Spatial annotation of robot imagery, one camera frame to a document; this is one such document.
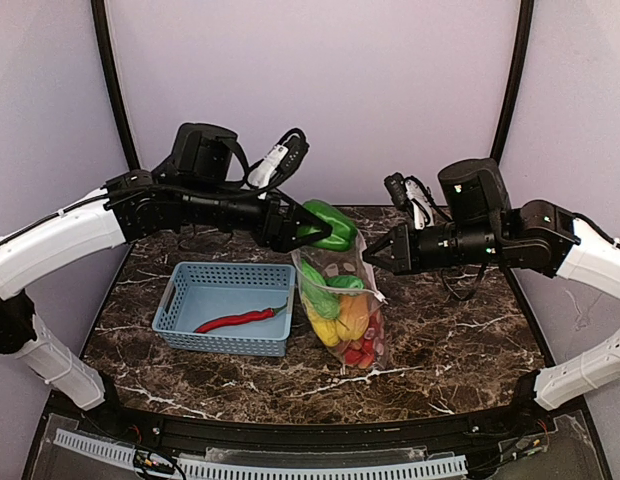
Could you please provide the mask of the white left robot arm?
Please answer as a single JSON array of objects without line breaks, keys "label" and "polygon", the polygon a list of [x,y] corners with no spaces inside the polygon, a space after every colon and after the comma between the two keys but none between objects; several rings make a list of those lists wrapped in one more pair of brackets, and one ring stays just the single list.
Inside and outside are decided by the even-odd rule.
[{"label": "white left robot arm", "polygon": [[112,178],[0,237],[0,355],[23,361],[84,411],[116,404],[111,381],[50,331],[28,286],[93,253],[187,225],[247,231],[257,245],[279,253],[327,238],[331,226],[280,189],[308,149],[304,132],[294,128],[265,158],[249,163],[235,132],[185,123],[156,168]]}]

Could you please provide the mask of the orange yellow toy mango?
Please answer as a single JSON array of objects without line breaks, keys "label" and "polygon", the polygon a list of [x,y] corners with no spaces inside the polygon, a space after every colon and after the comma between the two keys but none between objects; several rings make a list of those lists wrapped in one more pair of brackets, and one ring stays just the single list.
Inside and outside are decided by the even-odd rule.
[{"label": "orange yellow toy mango", "polygon": [[341,296],[337,334],[342,341],[361,338],[368,329],[369,307],[366,295]]}]

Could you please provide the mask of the red toy lychee bunch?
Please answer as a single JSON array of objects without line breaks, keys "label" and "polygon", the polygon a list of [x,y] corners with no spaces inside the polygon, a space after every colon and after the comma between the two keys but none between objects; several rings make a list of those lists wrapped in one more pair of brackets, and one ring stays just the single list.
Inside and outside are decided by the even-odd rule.
[{"label": "red toy lychee bunch", "polygon": [[387,353],[385,341],[385,321],[381,311],[376,311],[369,317],[368,328],[364,334],[359,339],[346,343],[341,361],[348,367],[364,370],[383,367]]}]

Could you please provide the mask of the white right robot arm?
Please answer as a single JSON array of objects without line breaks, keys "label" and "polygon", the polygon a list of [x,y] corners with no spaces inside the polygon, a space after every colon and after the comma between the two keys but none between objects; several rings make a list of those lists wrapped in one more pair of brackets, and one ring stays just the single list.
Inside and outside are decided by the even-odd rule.
[{"label": "white right robot arm", "polygon": [[[537,273],[577,283],[620,301],[620,241],[587,216],[542,199],[513,207],[492,158],[452,163],[438,181],[448,219],[423,228],[392,227],[363,252],[366,263],[396,276],[495,265],[515,276]],[[620,327],[570,359],[523,375],[513,401],[552,411],[614,381],[620,381]]]}]

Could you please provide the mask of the green toy chili pepper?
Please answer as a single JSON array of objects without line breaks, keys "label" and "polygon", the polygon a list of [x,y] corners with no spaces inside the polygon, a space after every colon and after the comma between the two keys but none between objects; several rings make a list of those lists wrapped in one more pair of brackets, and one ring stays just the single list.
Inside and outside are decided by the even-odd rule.
[{"label": "green toy chili pepper", "polygon": [[366,288],[365,282],[356,275],[337,275],[329,277],[326,285],[337,289],[356,289],[362,290]]}]

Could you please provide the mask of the green toy bitter gourd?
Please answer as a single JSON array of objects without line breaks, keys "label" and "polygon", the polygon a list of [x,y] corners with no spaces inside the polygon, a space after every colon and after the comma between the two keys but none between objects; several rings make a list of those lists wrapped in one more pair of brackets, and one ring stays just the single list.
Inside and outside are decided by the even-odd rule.
[{"label": "green toy bitter gourd", "polygon": [[340,302],[336,294],[326,290],[323,276],[305,259],[301,260],[302,294],[316,313],[327,320],[335,320],[340,313]]}]

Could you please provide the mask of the clear zip top bag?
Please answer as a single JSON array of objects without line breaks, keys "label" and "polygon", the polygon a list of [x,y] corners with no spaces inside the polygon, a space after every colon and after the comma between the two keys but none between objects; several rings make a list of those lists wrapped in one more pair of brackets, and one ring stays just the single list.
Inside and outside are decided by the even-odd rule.
[{"label": "clear zip top bag", "polygon": [[311,328],[344,367],[382,369],[387,363],[386,303],[362,253],[362,234],[344,252],[302,247],[291,254],[300,301]]}]

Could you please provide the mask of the green toy bell pepper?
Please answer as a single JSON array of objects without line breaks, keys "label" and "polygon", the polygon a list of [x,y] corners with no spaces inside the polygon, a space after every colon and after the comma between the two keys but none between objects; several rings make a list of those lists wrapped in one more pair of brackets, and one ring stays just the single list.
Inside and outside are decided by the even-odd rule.
[{"label": "green toy bell pepper", "polygon": [[308,200],[303,207],[332,228],[330,236],[313,242],[312,247],[334,252],[346,252],[354,247],[358,229],[339,209],[319,199]]}]

